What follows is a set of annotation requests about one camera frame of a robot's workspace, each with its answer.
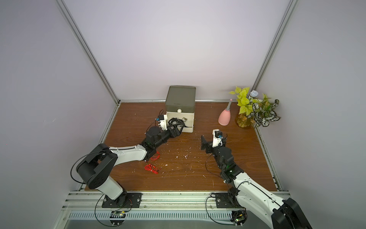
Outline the black earphones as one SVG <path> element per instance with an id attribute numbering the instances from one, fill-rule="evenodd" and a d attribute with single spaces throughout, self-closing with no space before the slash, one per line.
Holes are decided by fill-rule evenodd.
<path id="1" fill-rule="evenodd" d="M 185 122 L 183 119 L 179 119 L 179 118 L 171 118 L 168 121 L 168 125 L 169 126 L 178 126 L 178 127 L 185 127 Z"/>

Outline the cream drawer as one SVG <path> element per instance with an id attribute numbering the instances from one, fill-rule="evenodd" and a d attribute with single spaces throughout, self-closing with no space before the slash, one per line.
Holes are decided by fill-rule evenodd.
<path id="1" fill-rule="evenodd" d="M 185 113 L 181 109 L 178 109 L 176 112 L 167 112 L 168 120 L 172 118 L 182 119 L 185 127 L 183 128 L 183 132 L 192 133 L 193 125 L 194 125 L 194 113 Z"/>

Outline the olive green top drawer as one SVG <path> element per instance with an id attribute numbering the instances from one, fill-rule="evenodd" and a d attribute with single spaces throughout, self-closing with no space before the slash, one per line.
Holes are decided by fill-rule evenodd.
<path id="1" fill-rule="evenodd" d="M 166 110 L 168 112 L 175 112 L 178 113 L 178 110 L 181 111 L 181 113 L 194 113 L 195 112 L 195 103 L 191 106 L 183 106 L 183 105 L 168 105 L 166 104 Z"/>

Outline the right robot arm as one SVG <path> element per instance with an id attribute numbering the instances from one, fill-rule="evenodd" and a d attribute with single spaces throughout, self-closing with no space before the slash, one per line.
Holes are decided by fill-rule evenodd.
<path id="1" fill-rule="evenodd" d="M 213 132 L 212 141 L 201 136 L 201 149 L 213 156 L 221 170 L 220 177 L 232 186 L 229 196 L 233 207 L 249 210 L 271 229 L 312 228 L 295 200 L 284 199 L 266 190 L 235 163 L 220 130 Z"/>

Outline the red earphones upper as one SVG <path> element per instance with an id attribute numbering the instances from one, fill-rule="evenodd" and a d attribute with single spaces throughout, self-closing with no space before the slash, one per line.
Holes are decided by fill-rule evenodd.
<path id="1" fill-rule="evenodd" d="M 156 161 L 160 158 L 160 153 L 157 151 L 150 159 L 149 161 Z"/>

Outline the red earphones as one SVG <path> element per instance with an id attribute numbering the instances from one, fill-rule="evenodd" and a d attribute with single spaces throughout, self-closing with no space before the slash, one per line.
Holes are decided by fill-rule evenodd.
<path id="1" fill-rule="evenodd" d="M 160 158 L 160 153 L 157 151 L 150 159 L 149 161 L 156 161 Z"/>
<path id="2" fill-rule="evenodd" d="M 156 167 L 156 166 L 154 166 L 152 164 L 145 165 L 144 169 L 146 171 L 152 172 L 154 174 L 159 174 L 159 171 L 161 170 L 161 168 L 158 168 L 158 167 Z"/>

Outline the three-tier drawer cabinet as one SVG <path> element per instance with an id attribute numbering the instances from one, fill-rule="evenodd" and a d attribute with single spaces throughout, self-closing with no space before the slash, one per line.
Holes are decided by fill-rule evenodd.
<path id="1" fill-rule="evenodd" d="M 173 85 L 169 87 L 165 104 L 191 106 L 195 103 L 196 87 Z"/>

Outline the red earphones lower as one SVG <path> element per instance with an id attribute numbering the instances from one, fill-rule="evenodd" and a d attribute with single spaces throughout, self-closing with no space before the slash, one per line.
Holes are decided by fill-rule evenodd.
<path id="1" fill-rule="evenodd" d="M 146 171 L 152 172 L 154 174 L 159 174 L 159 171 L 161 170 L 161 168 L 158 168 L 158 167 L 156 167 L 156 166 L 154 166 L 152 164 L 145 165 L 144 169 Z"/>

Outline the potted green plant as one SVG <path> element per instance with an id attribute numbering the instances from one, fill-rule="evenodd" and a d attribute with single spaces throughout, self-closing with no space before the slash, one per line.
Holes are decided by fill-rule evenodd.
<path id="1" fill-rule="evenodd" d="M 240 128 L 268 127 L 270 123 L 281 119 L 275 112 L 279 105 L 278 99 L 270 102 L 270 98 L 266 94 L 259 98 L 259 92 L 251 90 L 249 87 L 236 87 L 229 93 L 236 96 L 237 105 L 240 107 L 235 118 L 235 123 Z"/>

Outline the right controller board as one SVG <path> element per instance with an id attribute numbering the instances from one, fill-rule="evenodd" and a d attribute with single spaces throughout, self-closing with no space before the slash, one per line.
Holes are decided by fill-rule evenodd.
<path id="1" fill-rule="evenodd" d="M 232 211 L 232 217 L 230 221 L 237 227 L 237 226 L 243 226 L 243 224 L 247 221 L 247 211 L 246 209 L 240 209 L 236 211 Z"/>

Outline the controller board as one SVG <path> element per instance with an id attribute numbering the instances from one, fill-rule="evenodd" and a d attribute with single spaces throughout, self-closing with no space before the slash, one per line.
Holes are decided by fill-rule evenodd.
<path id="1" fill-rule="evenodd" d="M 124 211 L 112 211 L 109 220 L 113 227 L 118 227 L 124 223 L 126 216 Z"/>
<path id="2" fill-rule="evenodd" d="M 246 209 L 240 209 L 236 211 L 232 211 L 232 217 L 230 221 L 237 227 L 237 226 L 243 226 L 243 224 L 247 221 L 247 211 Z"/>

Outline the left controller board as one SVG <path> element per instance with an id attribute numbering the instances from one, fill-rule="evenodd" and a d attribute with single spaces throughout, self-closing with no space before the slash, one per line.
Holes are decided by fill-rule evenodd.
<path id="1" fill-rule="evenodd" d="M 109 220 L 113 227 L 118 227 L 124 223 L 126 216 L 124 211 L 112 211 Z"/>

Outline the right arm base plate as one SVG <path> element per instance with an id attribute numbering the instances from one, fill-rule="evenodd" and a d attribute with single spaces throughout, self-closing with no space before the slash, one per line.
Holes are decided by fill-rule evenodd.
<path id="1" fill-rule="evenodd" d="M 232 192 L 217 192 L 213 194 L 216 207 L 219 209 L 233 208 L 240 209 L 242 206 L 238 203 L 236 196 Z"/>

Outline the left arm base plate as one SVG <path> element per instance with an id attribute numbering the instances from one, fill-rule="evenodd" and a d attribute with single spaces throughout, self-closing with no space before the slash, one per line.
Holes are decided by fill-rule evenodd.
<path id="1" fill-rule="evenodd" d="M 139 208 L 142 195 L 143 194 L 139 192 L 123 192 L 115 200 L 105 195 L 102 208 Z"/>

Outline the aluminium mounting rail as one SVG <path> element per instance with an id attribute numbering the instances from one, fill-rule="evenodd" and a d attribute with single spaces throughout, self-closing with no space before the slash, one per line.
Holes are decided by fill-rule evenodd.
<path id="1" fill-rule="evenodd" d="M 206 200 L 212 191 L 142 191 L 140 200 L 134 198 L 133 210 L 204 210 L 216 209 L 214 199 Z M 107 210 L 103 208 L 104 194 L 97 191 L 72 191 L 66 197 L 62 210 Z"/>

